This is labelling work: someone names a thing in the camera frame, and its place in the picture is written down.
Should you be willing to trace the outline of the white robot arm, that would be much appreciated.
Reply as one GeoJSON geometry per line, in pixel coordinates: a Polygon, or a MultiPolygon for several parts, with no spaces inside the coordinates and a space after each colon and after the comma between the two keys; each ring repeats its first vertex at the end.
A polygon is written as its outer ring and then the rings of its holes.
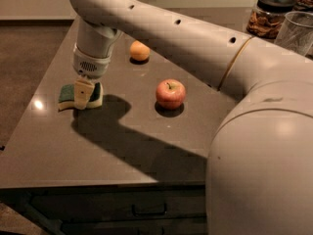
{"type": "Polygon", "coordinates": [[[209,235],[313,235],[313,66],[282,47],[138,0],[69,0],[76,62],[122,31],[229,99],[206,166],[209,235]]]}

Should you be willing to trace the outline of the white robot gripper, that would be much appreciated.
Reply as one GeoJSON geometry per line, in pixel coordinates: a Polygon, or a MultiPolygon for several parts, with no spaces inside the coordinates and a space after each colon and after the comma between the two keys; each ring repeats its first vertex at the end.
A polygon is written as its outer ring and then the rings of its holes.
{"type": "MultiPolygon", "coordinates": [[[[106,72],[112,58],[120,30],[88,23],[79,19],[77,38],[73,49],[72,66],[81,76],[99,79],[106,72]]],[[[95,84],[80,77],[74,83],[74,106],[84,110],[94,92],[95,84]]]]}

